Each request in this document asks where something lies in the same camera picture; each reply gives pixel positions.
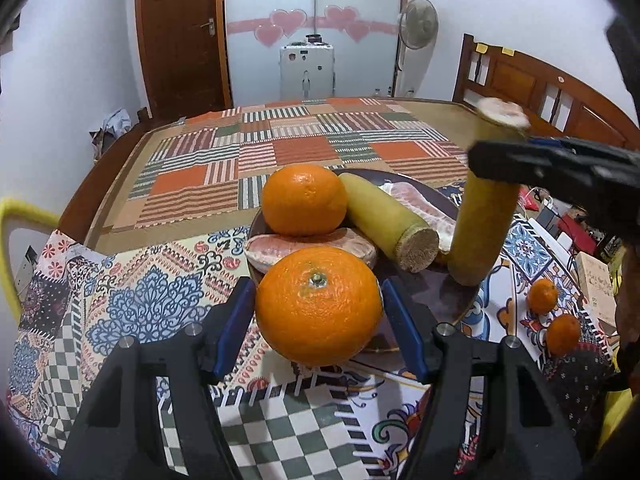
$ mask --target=cork end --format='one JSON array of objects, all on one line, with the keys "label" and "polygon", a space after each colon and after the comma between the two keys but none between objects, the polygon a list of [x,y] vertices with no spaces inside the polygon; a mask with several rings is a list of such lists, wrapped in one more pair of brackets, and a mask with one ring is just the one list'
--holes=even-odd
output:
[{"label": "cork end", "polygon": [[438,255],[440,237],[428,225],[413,225],[396,244],[396,262],[402,270],[420,272],[431,265]]}]

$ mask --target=orange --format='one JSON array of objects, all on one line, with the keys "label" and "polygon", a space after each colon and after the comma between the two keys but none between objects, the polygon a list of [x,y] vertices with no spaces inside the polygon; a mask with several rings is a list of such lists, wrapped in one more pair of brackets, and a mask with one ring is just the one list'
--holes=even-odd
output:
[{"label": "orange", "polygon": [[309,247],[285,256],[267,272],[255,297],[255,319],[267,343],[309,368],[356,355],[381,316],[373,272],[335,247]]},{"label": "orange", "polygon": [[547,278],[536,280],[527,294],[527,306],[534,314],[548,314],[558,304],[558,290],[554,282]]},{"label": "orange", "polygon": [[556,317],[546,329],[546,347],[556,357],[573,350],[580,341],[580,322],[571,314]]},{"label": "orange", "polygon": [[269,227],[287,236],[324,235],[347,214],[347,192],[333,172],[313,164],[276,171],[262,190],[262,214]]}]

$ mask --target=wall outlet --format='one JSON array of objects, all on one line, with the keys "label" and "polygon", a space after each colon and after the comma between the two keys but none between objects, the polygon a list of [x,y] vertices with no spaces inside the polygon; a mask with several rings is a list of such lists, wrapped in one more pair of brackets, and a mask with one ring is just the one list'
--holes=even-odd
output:
[{"label": "wall outlet", "polygon": [[18,298],[20,301],[24,301],[27,296],[27,289],[31,283],[33,277],[33,271],[36,268],[38,262],[38,255],[33,247],[29,246],[27,252],[24,254],[24,259],[18,268],[18,272],[15,273],[15,289],[18,291]]}]

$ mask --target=screw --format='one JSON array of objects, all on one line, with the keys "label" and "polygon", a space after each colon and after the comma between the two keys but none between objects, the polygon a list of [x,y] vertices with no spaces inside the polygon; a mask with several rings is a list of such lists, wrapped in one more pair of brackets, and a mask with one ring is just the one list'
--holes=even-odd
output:
[{"label": "screw", "polygon": [[189,323],[184,327],[184,333],[188,336],[196,336],[202,332],[202,325],[200,323]]},{"label": "screw", "polygon": [[133,346],[133,343],[135,342],[135,337],[133,337],[132,335],[126,335],[120,338],[120,340],[118,341],[118,346],[120,348],[131,348]]},{"label": "screw", "polygon": [[507,345],[509,348],[518,348],[519,346],[522,345],[522,341],[520,341],[514,335],[505,336],[503,341],[504,341],[504,344]]},{"label": "screw", "polygon": [[447,337],[453,334],[456,331],[455,327],[449,323],[440,323],[436,327],[436,332],[441,336]]}]

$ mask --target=fruit plate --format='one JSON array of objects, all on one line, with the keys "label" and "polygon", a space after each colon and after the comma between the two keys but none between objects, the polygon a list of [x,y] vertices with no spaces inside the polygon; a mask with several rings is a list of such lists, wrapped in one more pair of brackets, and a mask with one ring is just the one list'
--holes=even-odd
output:
[{"label": "fruit plate", "polygon": [[[334,170],[334,173],[353,173],[367,179],[376,186],[382,186],[385,182],[407,182],[414,186],[428,202],[440,209],[445,215],[454,220],[458,216],[458,208],[447,197],[408,176],[389,173],[388,171],[367,170],[365,168],[340,169]],[[342,226],[353,227],[347,219],[345,219]],[[273,233],[273,231],[264,221],[262,210],[258,210],[251,224],[248,237],[270,233]],[[263,273],[255,269],[251,264],[248,265],[250,276],[256,283],[260,283]],[[380,283],[389,276],[399,276],[414,301],[430,308],[438,321],[451,324],[456,324],[466,314],[478,291],[476,286],[462,286],[456,283],[447,272],[447,267],[432,264],[422,272],[414,274],[400,269],[380,251],[378,252],[378,262],[373,268],[373,273]],[[384,317],[380,322],[376,335],[373,336],[365,350],[385,352],[397,349],[398,345],[391,331],[391,326],[386,317]]]}]

